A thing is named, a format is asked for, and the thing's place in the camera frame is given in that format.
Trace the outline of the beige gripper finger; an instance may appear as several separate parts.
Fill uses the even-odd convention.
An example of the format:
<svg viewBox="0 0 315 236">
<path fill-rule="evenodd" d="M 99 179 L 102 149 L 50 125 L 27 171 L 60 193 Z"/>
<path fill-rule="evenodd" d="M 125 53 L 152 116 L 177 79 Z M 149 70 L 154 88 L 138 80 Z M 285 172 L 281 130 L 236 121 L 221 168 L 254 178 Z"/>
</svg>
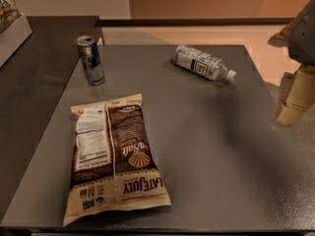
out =
<svg viewBox="0 0 315 236">
<path fill-rule="evenodd" d="M 274 120 L 284 126 L 296 124 L 315 103 L 315 66 L 301 64 L 283 74 Z"/>
</svg>

